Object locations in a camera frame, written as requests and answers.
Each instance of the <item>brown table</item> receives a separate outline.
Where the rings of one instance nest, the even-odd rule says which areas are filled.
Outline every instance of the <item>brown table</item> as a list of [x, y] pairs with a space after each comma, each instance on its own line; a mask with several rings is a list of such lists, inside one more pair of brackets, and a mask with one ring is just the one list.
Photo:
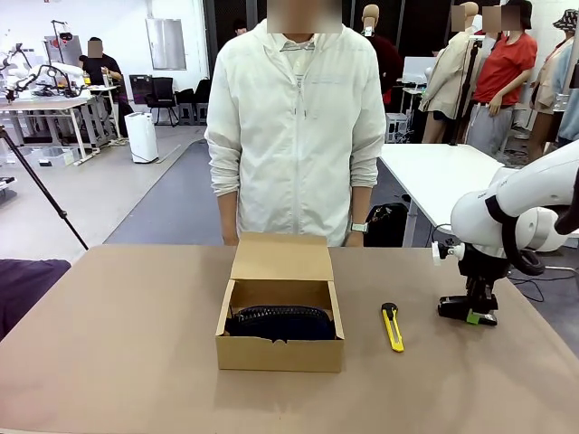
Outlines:
[[[332, 250], [342, 373], [220, 372], [214, 331], [232, 260], [227, 248], [91, 250], [0, 344], [0, 427], [579, 432], [579, 362], [559, 336], [507, 281], [498, 327], [438, 317], [438, 297], [463, 294], [463, 278], [428, 250]], [[400, 307], [403, 354], [386, 340], [386, 301]]]

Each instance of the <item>purple cloth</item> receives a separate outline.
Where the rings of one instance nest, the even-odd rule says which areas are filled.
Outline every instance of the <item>purple cloth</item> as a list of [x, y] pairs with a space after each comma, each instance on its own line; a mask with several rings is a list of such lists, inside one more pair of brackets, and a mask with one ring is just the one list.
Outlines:
[[0, 340], [70, 267], [66, 260], [0, 259]]

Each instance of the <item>tripod leg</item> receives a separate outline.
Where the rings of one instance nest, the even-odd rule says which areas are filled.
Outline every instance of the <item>tripod leg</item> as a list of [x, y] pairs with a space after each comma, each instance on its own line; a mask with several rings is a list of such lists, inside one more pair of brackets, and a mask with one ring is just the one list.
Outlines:
[[10, 136], [8, 136], [8, 133], [6, 133], [3, 126], [0, 126], [0, 138], [3, 138], [4, 141], [8, 144], [8, 147], [10, 148], [10, 150], [12, 150], [12, 152], [14, 152], [14, 154], [16, 155], [16, 158], [18, 158], [20, 163], [24, 166], [24, 169], [26, 169], [26, 172], [28, 172], [28, 175], [30, 175], [30, 177], [33, 178], [33, 181], [36, 183], [36, 185], [38, 185], [38, 188], [40, 188], [40, 191], [43, 192], [44, 196], [46, 197], [48, 202], [50, 202], [50, 204], [52, 205], [54, 210], [58, 213], [58, 215], [61, 217], [61, 219], [63, 219], [64, 222], [68, 225], [68, 227], [71, 229], [74, 236], [81, 243], [82, 247], [85, 250], [88, 250], [89, 247], [87, 246], [87, 244], [84, 242], [84, 240], [82, 239], [80, 234], [76, 231], [76, 229], [74, 229], [74, 226], [72, 226], [71, 222], [69, 222], [69, 219], [67, 218], [66, 211], [64, 211], [60, 207], [60, 205], [54, 200], [54, 198], [52, 197], [52, 195], [50, 194], [48, 189], [44, 186], [43, 182], [38, 177], [36, 172], [30, 167], [30, 165], [28, 164], [28, 161], [26, 161], [26, 159], [23, 157], [22, 153], [18, 149], [18, 146], [16, 146], [16, 144], [12, 141], [12, 138], [10, 138]]

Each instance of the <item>workbench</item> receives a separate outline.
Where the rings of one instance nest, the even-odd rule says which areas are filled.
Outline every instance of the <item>workbench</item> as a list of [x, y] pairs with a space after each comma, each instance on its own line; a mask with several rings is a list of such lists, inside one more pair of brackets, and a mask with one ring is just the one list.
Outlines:
[[[84, 122], [89, 136], [90, 143], [87, 147], [91, 150], [90, 155], [87, 155], [85, 150], [85, 144], [83, 143], [81, 134], [81, 125], [76, 117], [75, 109], [81, 111], [81, 120]], [[24, 133], [20, 124], [21, 118], [26, 120], [29, 132], [31, 129], [30, 118], [45, 118], [53, 144], [61, 143], [61, 140], [58, 137], [56, 125], [54, 124], [54, 119], [64, 118], [70, 120], [74, 136], [76, 136], [77, 144], [81, 152], [81, 163], [98, 154], [101, 145], [116, 138], [110, 123], [104, 122], [103, 126], [103, 123], [101, 122], [101, 108], [97, 98], [37, 97], [35, 99], [17, 99], [12, 104], [0, 104], [0, 113], [2, 112], [8, 113], [10, 121], [14, 127], [14, 133], [17, 139], [16, 144], [19, 146], [24, 145]], [[94, 126], [96, 126], [96, 132], [92, 123], [93, 119], [95, 120]], [[63, 129], [64, 133], [68, 133], [67, 125], [67, 122], [59, 124], [59, 127]]]
[[[219, 371], [214, 333], [233, 254], [90, 250], [0, 343], [0, 431], [577, 433], [571, 350], [504, 279], [497, 327], [439, 317], [439, 297], [464, 294], [464, 278], [424, 249], [331, 250], [342, 373]], [[384, 302], [399, 307], [402, 354]]]

